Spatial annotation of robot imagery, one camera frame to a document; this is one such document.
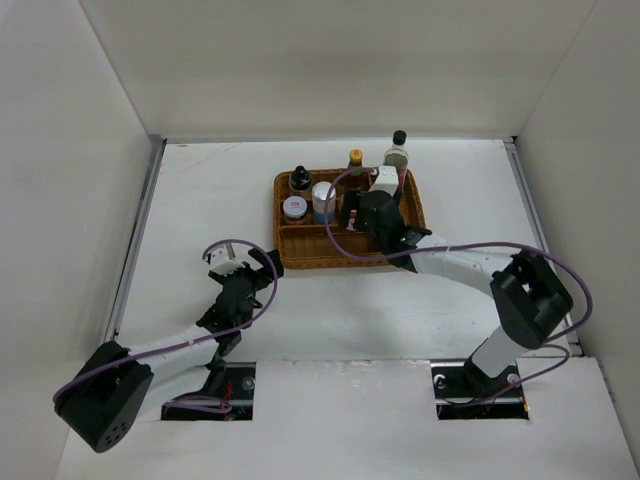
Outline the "small black-capped glass jar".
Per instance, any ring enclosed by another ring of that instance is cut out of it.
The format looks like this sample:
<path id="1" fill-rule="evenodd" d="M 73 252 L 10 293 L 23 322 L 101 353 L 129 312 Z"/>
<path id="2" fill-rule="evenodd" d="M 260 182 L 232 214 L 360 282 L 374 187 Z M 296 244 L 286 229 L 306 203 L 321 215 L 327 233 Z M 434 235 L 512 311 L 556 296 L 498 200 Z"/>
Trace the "small black-capped glass jar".
<path id="1" fill-rule="evenodd" d="M 298 165 L 289 176 L 289 191 L 291 196 L 299 196 L 306 201 L 310 201 L 312 197 L 312 185 L 312 174 L 303 165 Z"/>

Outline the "white-lid spice jar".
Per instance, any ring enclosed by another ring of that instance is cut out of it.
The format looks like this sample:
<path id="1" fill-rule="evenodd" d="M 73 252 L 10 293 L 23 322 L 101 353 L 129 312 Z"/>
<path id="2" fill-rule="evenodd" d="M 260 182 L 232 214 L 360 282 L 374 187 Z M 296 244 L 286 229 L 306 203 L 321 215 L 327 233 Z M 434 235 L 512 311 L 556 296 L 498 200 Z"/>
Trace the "white-lid spice jar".
<path id="1" fill-rule="evenodd" d="M 307 201 L 300 196 L 289 196 L 284 200 L 282 204 L 284 222 L 287 225 L 304 224 L 307 212 Z"/>

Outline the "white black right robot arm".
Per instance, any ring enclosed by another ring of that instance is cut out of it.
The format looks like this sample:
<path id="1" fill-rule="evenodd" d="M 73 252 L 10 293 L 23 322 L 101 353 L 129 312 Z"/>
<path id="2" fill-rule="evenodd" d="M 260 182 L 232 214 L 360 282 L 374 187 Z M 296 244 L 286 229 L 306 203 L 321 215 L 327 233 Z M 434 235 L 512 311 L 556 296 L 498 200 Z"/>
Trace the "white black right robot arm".
<path id="1" fill-rule="evenodd" d="M 396 200 L 384 191 L 349 191 L 341 222 L 365 232 L 393 266 L 430 274 L 478 290 L 494 301 L 500 326 L 467 358 L 466 388 L 483 396 L 520 356 L 543 346 L 572 310 L 573 299 L 544 256 L 456 250 L 428 229 L 405 223 Z"/>

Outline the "silver-lid jar blue label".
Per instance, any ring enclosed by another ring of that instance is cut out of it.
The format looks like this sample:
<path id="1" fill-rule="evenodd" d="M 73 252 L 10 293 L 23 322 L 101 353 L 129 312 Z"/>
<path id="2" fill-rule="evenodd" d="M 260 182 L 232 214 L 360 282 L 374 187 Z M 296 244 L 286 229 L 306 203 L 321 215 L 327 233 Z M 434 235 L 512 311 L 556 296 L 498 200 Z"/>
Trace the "silver-lid jar blue label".
<path id="1" fill-rule="evenodd" d="M 317 182 L 312 187 L 313 218 L 316 224 L 333 223 L 336 217 L 336 193 L 330 191 L 331 183 Z"/>

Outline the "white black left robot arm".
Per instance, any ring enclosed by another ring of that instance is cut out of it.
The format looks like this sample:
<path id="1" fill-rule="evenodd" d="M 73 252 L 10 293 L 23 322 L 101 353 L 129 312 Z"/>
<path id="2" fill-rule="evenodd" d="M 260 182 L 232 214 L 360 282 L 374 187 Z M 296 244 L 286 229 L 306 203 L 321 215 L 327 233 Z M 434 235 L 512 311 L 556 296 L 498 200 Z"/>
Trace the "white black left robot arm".
<path id="1" fill-rule="evenodd" d="M 284 275 L 278 250 L 246 242 L 258 263 L 239 260 L 239 240 L 218 241 L 202 259 L 221 287 L 214 303 L 188 329 L 135 347 L 111 340 L 101 344 L 76 376 L 53 396 L 55 413 L 96 453 L 117 445 L 145 409 L 195 410 L 208 415 L 231 411 L 216 399 L 224 387 L 226 357 L 242 333 L 266 313 L 257 295 L 275 291 Z"/>

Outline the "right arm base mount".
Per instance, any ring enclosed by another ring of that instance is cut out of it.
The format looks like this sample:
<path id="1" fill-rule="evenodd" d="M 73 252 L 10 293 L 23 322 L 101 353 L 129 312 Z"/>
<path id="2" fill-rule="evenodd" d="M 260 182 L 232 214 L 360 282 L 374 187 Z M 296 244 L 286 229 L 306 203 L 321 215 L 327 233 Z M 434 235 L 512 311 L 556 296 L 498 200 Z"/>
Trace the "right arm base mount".
<path id="1" fill-rule="evenodd" d="M 476 382 L 464 363 L 431 364 L 435 410 L 439 420 L 528 420 L 523 389 L 511 388 L 520 371 L 511 364 L 498 377 Z"/>

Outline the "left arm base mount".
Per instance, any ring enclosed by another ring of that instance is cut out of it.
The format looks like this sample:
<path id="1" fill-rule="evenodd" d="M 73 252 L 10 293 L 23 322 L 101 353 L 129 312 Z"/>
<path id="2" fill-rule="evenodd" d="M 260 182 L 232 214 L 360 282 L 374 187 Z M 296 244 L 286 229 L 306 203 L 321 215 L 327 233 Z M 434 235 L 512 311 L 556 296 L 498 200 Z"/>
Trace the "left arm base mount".
<path id="1" fill-rule="evenodd" d="M 249 421 L 253 418 L 256 363 L 219 361 L 195 390 L 171 399 L 161 408 L 162 421 Z"/>

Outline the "tall soy sauce bottle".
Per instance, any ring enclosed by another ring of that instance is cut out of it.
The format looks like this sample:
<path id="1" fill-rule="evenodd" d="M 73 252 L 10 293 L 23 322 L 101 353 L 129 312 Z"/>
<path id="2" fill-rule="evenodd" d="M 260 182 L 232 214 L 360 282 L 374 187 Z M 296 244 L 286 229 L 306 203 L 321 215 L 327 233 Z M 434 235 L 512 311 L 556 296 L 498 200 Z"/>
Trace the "tall soy sauce bottle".
<path id="1" fill-rule="evenodd" d="M 404 130 L 396 130 L 392 136 L 392 146 L 384 154 L 384 165 L 393 166 L 398 177 L 398 186 L 394 193 L 395 198 L 400 198 L 403 192 L 409 164 L 409 155 L 405 144 L 407 133 Z"/>

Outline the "pink-lid spice jar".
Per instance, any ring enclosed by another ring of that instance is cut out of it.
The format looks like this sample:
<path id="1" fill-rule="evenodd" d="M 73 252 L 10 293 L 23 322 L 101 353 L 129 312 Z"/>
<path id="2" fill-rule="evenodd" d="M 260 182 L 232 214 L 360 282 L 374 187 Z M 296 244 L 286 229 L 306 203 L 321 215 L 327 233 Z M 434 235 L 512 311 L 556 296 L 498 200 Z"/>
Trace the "pink-lid spice jar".
<path id="1" fill-rule="evenodd" d="M 347 226 L 346 226 L 347 230 L 354 231 L 356 229 L 355 227 L 356 219 L 357 219 L 357 211 L 351 210 L 349 214 Z"/>

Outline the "red sauce bottle green label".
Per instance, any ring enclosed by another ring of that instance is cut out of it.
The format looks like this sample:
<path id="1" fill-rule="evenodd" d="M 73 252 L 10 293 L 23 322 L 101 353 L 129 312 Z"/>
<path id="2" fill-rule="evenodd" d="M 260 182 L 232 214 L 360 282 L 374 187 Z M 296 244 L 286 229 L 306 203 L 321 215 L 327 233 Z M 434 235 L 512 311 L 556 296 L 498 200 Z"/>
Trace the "red sauce bottle green label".
<path id="1" fill-rule="evenodd" d="M 362 188 L 365 180 L 363 172 L 363 152 L 360 149 L 353 149 L 349 152 L 348 174 L 344 178 L 344 186 L 348 191 L 358 191 Z"/>

